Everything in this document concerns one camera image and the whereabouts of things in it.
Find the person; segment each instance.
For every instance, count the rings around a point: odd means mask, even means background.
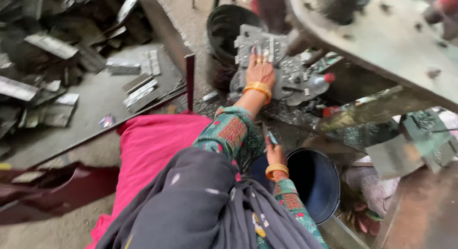
[[[289,179],[282,146],[265,139],[273,195],[251,178],[234,178],[234,159],[240,166],[263,151],[253,119],[275,84],[267,58],[252,50],[240,100],[217,110],[192,147],[178,152],[111,223],[97,249],[328,248]]]

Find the red bottle cap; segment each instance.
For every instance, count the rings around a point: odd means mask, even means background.
[[[327,73],[324,75],[324,80],[328,83],[334,82],[336,80],[336,75],[333,73]]]

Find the gold bangle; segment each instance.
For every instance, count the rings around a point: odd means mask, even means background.
[[[265,83],[262,82],[250,82],[245,86],[245,89],[243,90],[243,94],[247,90],[256,90],[259,92],[262,92],[266,95],[267,97],[267,102],[266,105],[270,103],[270,98],[272,97],[272,92],[270,91],[269,87]]]
[[[267,169],[266,169],[266,177],[267,177],[267,179],[274,181],[273,173],[272,173],[274,171],[282,171],[289,178],[289,169],[286,166],[284,166],[282,164],[273,164],[273,165],[268,166]]]

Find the pink cloth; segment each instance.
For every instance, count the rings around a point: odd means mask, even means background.
[[[198,115],[147,115],[130,119],[118,129],[122,166],[113,212],[111,216],[100,215],[91,231],[93,242],[86,249],[95,248],[124,207],[154,179],[175,153],[191,146],[210,122],[209,118]]]

